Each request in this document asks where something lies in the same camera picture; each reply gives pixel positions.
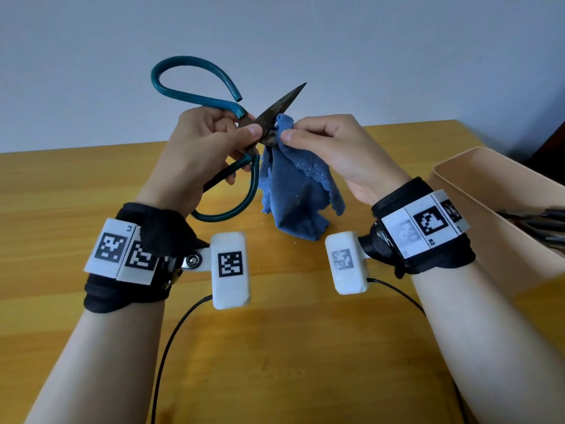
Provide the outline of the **person's left hand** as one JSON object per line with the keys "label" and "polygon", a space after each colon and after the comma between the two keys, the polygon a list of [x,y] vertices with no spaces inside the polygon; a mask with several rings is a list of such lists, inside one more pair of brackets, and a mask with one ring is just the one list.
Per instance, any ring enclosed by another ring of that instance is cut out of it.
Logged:
{"label": "person's left hand", "polygon": [[211,141],[215,123],[234,122],[236,116],[211,107],[180,114],[152,174],[138,193],[136,203],[173,210],[188,217],[203,195],[203,186],[228,166],[227,158],[239,160],[244,150],[222,150]]}

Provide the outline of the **person's right hand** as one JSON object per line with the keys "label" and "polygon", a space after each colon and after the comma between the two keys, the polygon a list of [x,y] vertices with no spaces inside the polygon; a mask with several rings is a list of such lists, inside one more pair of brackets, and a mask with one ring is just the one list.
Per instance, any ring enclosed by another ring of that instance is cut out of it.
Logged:
{"label": "person's right hand", "polygon": [[364,204],[373,206],[412,179],[351,114],[309,116],[293,129],[325,129],[333,135],[338,149],[308,151],[339,173]]}

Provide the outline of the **blue microfibre cloth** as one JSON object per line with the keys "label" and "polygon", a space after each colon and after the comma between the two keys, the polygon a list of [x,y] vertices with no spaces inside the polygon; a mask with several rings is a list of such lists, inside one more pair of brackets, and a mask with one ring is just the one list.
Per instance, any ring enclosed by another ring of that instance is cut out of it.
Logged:
{"label": "blue microfibre cloth", "polygon": [[331,206],[341,216],[346,205],[327,163],[311,151],[281,142],[281,133],[293,126],[290,116],[279,114],[274,129],[276,146],[263,150],[258,181],[263,213],[272,214],[280,231],[318,241],[329,226],[321,211]]}

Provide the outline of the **teal handled scissors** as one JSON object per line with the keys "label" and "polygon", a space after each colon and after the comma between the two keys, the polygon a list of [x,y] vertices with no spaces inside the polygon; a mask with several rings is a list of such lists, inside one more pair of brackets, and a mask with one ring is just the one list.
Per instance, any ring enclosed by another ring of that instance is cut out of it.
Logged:
{"label": "teal handled scissors", "polygon": [[[161,75],[173,68],[177,67],[196,67],[207,70],[218,77],[222,83],[229,90],[234,101],[205,97],[202,95],[174,90],[170,87],[163,85],[160,81]],[[263,135],[258,140],[259,143],[268,147],[277,147],[277,133],[275,131],[278,126],[277,117],[286,112],[291,104],[298,97],[300,92],[306,86],[303,83],[293,89],[291,92],[284,95],[282,98],[274,102],[263,113],[261,113],[255,120],[252,120],[246,109],[239,104],[242,100],[242,95],[237,89],[237,86],[220,67],[216,64],[195,56],[172,56],[157,63],[150,74],[151,82],[156,91],[167,98],[176,99],[179,101],[191,103],[198,106],[206,106],[218,110],[229,111],[233,113],[239,121],[238,126],[244,127],[252,123],[261,126]],[[257,153],[256,144],[248,146],[244,150],[244,155],[241,159],[231,163],[227,168],[222,169],[210,181],[203,186],[203,192],[207,192],[221,181],[225,180],[231,174],[249,165],[251,167],[250,188],[244,200],[235,208],[220,213],[218,215],[205,215],[199,213],[197,210],[192,212],[192,216],[199,221],[206,223],[217,223],[227,221],[242,213],[254,199],[259,183],[259,168],[260,168],[260,155]]]}

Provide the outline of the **person's left forearm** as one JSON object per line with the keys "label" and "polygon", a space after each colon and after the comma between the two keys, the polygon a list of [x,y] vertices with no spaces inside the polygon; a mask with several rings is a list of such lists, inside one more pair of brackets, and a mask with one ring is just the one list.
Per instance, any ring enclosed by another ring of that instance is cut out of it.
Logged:
{"label": "person's left forearm", "polygon": [[146,424],[164,310],[85,310],[24,424]]}

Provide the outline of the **person's right forearm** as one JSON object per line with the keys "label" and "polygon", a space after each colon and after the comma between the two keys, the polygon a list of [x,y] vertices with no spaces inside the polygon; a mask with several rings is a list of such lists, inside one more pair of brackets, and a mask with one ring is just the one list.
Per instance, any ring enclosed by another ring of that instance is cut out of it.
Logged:
{"label": "person's right forearm", "polygon": [[473,262],[411,277],[480,424],[565,424],[565,357]]}

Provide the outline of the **black left wrist band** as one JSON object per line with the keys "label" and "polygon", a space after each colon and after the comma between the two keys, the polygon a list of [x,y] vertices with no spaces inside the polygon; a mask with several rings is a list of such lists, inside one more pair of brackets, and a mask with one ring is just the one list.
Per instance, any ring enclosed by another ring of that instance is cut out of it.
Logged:
{"label": "black left wrist band", "polygon": [[130,202],[123,205],[114,219],[140,226],[142,246],[156,255],[159,261],[149,286],[123,283],[88,273],[84,307],[92,313],[107,314],[131,304],[150,304],[167,299],[181,272],[182,260],[209,246],[198,239],[185,218],[173,210]]}

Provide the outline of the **black wrist band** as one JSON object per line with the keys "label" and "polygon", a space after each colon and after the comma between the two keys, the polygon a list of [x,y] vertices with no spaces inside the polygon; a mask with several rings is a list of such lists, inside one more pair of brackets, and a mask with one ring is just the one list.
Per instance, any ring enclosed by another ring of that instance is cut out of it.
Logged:
{"label": "black wrist band", "polygon": [[123,283],[88,273],[84,307],[92,313],[107,314],[131,304],[150,304],[167,299],[181,272],[182,260],[209,246],[198,239],[185,218],[173,210],[130,202],[123,205],[114,219],[140,226],[142,246],[156,255],[159,261],[149,286]]}
{"label": "black wrist band", "polygon": [[476,259],[466,233],[408,259],[405,259],[397,249],[381,218],[432,192],[435,191],[422,178],[412,179],[372,206],[371,210],[376,221],[369,234],[358,238],[365,254],[394,267],[395,276],[399,279],[406,274],[417,275],[433,268],[457,269]]}

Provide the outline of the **white right wrist marker plate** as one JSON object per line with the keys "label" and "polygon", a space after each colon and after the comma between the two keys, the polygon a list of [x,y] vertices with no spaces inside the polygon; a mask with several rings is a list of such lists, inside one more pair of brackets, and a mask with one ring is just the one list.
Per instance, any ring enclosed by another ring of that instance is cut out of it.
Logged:
{"label": "white right wrist marker plate", "polygon": [[381,221],[405,259],[449,242],[470,228],[444,190],[429,193]]}

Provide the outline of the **white wrist marker plate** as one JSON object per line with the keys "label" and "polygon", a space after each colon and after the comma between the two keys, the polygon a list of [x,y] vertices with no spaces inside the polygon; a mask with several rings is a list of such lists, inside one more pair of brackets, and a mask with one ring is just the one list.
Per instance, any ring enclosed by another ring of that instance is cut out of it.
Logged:
{"label": "white wrist marker plate", "polygon": [[449,242],[470,228],[444,190],[429,193],[381,221],[405,259]]}
{"label": "white wrist marker plate", "polygon": [[159,258],[141,244],[135,223],[107,219],[84,271],[123,283],[151,285]]}

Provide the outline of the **white left wrist marker plate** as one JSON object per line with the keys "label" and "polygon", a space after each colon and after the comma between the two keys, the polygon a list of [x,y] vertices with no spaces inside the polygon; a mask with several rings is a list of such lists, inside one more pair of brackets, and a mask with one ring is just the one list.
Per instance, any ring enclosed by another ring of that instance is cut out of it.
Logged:
{"label": "white left wrist marker plate", "polygon": [[107,219],[84,271],[123,283],[151,285],[159,258],[141,244],[135,223]]}

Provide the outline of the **black right wrist band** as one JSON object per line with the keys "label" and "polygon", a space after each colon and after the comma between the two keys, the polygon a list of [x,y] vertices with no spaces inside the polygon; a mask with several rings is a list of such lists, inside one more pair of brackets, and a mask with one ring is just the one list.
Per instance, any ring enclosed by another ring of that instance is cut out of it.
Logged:
{"label": "black right wrist band", "polygon": [[399,279],[406,274],[417,275],[433,268],[457,269],[476,259],[466,233],[408,259],[405,259],[397,249],[381,218],[432,192],[435,191],[422,178],[412,179],[372,206],[371,210],[376,221],[369,234],[358,238],[365,254],[394,267],[395,276]]}

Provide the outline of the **beige plastic bin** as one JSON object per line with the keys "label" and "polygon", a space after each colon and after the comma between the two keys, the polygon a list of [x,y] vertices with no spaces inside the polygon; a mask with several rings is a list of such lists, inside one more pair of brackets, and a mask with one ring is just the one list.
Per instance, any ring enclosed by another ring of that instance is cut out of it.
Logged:
{"label": "beige plastic bin", "polygon": [[565,207],[565,186],[487,148],[436,165],[428,184],[443,189],[469,222],[467,235],[477,260],[506,295],[565,275],[565,256],[496,213]]}

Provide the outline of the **dark furniture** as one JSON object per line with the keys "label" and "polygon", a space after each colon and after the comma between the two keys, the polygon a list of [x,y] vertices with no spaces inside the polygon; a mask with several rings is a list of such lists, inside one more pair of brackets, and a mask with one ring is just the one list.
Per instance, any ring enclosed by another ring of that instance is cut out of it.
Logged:
{"label": "dark furniture", "polygon": [[523,164],[565,186],[565,121]]}

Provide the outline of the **black handled tool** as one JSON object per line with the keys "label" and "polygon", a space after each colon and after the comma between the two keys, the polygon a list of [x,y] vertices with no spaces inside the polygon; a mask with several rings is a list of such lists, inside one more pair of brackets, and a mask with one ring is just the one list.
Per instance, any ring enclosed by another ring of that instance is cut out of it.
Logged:
{"label": "black handled tool", "polygon": [[503,218],[512,220],[548,219],[565,223],[565,208],[546,208],[543,210],[512,210],[500,209],[496,213]]}
{"label": "black handled tool", "polygon": [[565,222],[547,220],[518,220],[514,225],[526,234],[565,255]]}

